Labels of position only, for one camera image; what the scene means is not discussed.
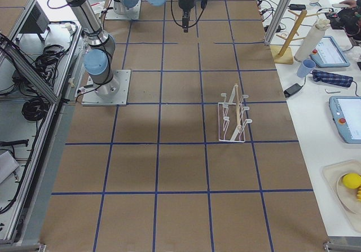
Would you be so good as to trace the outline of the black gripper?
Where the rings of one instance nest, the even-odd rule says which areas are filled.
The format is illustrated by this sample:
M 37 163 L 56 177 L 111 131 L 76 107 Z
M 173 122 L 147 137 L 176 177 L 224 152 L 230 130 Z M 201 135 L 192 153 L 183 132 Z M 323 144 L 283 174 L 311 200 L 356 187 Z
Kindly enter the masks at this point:
M 194 8 L 194 5 L 195 5 L 195 0 L 178 0 L 178 6 L 183 11 L 182 29 L 184 33 L 188 33 L 190 13 L 191 10 Z

